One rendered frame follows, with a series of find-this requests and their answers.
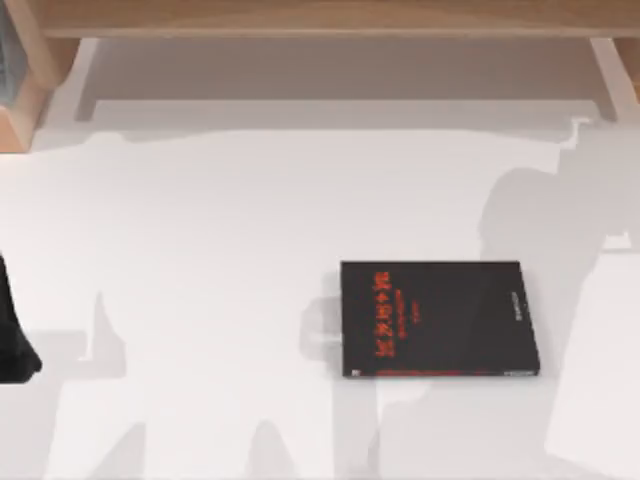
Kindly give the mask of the black book with red lettering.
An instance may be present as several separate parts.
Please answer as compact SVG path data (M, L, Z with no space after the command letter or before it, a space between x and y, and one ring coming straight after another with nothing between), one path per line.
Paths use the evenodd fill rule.
M346 378L536 376L517 261L344 261Z

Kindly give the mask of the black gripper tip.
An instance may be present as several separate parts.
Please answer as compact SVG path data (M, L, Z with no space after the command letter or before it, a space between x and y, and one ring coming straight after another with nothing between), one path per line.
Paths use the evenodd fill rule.
M0 254L0 385L27 383L42 367L18 320L6 263Z

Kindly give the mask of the pale wooden shelf unit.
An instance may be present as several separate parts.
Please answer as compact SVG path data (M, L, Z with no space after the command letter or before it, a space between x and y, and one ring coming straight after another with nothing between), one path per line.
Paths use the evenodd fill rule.
M27 59L0 152L32 145L84 38L609 38L640 104L640 0L0 0Z

